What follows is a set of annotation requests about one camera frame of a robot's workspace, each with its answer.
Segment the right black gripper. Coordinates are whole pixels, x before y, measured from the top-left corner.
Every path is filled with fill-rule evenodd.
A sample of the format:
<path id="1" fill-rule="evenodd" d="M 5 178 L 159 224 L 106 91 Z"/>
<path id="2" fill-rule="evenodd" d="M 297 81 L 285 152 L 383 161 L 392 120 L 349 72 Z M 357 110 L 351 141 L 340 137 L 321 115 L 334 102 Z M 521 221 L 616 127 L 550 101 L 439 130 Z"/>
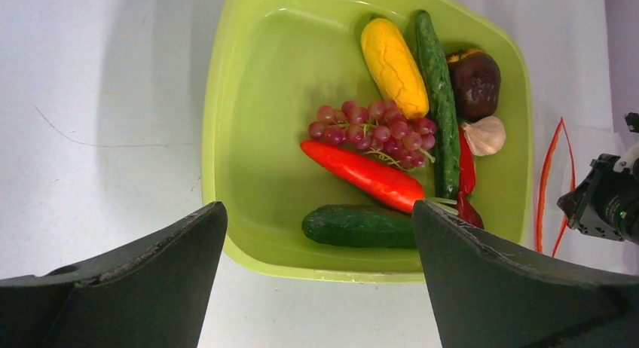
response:
<path id="1" fill-rule="evenodd" d="M 581 234 L 638 244 L 638 143 L 622 155 L 600 154 L 589 174 L 559 197 L 567 226 Z"/>

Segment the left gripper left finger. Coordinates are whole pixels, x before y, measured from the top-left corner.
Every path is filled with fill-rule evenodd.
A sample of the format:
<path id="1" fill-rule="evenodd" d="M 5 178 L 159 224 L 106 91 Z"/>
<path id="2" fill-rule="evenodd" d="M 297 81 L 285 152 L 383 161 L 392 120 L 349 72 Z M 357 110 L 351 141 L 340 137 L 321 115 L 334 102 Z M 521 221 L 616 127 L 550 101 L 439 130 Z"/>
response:
<path id="1" fill-rule="evenodd" d="M 43 276 L 1 281 L 3 347 L 196 347 L 227 231 L 220 202 Z"/>

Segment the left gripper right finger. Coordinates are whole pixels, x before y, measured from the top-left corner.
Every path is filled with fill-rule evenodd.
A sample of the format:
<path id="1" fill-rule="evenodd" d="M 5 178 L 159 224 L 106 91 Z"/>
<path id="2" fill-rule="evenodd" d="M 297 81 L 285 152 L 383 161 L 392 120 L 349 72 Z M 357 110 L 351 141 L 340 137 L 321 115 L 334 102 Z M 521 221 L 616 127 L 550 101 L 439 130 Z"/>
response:
<path id="1" fill-rule="evenodd" d="M 420 200 L 415 239 L 444 347 L 636 347 L 638 278 L 550 258 Z"/>

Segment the clear zip bag orange zipper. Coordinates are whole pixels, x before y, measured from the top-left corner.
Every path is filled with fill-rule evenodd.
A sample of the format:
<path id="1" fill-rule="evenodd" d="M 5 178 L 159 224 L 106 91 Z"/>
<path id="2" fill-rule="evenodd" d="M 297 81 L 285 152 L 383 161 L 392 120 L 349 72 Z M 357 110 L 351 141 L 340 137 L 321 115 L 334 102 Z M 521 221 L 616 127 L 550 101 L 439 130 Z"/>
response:
<path id="1" fill-rule="evenodd" d="M 530 246 L 534 251 L 584 264 L 587 250 L 604 243 L 569 228 L 557 206 L 558 198 L 586 177 L 591 160 L 602 153 L 618 153 L 612 130 L 578 124 L 553 113 L 537 118 L 530 228 Z"/>

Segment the orange carrot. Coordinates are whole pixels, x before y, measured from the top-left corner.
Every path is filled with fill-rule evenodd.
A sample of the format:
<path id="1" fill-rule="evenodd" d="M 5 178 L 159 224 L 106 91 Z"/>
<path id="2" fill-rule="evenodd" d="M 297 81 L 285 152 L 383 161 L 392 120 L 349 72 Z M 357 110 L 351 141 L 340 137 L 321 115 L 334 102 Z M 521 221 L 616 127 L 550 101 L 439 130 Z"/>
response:
<path id="1" fill-rule="evenodd" d="M 313 140 L 301 142 L 300 148 L 321 167 L 391 209 L 410 214 L 426 197 L 417 179 L 362 155 Z"/>

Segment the long green cucumber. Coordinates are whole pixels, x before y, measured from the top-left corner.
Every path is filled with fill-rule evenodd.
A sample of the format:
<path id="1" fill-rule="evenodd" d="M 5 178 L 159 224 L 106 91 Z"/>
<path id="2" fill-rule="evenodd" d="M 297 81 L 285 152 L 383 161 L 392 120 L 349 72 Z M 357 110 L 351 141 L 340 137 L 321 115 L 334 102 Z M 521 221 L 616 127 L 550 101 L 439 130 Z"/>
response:
<path id="1" fill-rule="evenodd" d="M 417 65 L 427 87 L 430 117 L 436 123 L 436 196 L 455 200 L 459 191 L 460 141 L 448 63 L 430 14 L 415 15 Z"/>

